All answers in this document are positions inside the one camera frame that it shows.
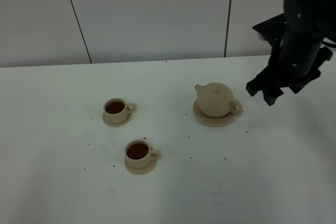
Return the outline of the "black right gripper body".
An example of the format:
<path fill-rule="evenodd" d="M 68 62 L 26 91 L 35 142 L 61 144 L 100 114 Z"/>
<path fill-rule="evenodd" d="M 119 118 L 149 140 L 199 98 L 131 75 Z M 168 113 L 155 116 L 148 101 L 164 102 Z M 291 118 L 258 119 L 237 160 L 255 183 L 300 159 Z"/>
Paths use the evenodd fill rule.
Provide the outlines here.
<path fill-rule="evenodd" d="M 331 57 L 325 38 L 335 40 L 335 0 L 284 0 L 286 28 L 272 64 L 281 82 L 301 82 Z"/>

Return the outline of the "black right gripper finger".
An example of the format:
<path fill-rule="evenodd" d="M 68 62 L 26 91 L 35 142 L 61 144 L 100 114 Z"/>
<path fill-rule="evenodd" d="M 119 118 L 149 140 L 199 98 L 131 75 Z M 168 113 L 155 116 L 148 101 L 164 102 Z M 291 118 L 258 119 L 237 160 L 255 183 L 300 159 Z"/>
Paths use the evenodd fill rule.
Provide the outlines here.
<path fill-rule="evenodd" d="M 257 92 L 275 87 L 272 67 L 267 66 L 246 84 L 246 90 L 253 97 Z"/>
<path fill-rule="evenodd" d="M 283 95 L 283 91 L 281 88 L 290 88 L 290 90 L 294 93 L 297 94 L 299 93 L 304 87 L 304 83 L 301 82 L 265 82 L 263 84 L 263 96 L 264 100 L 269 106 L 274 105 L 275 101 L 277 100 L 278 97 Z"/>

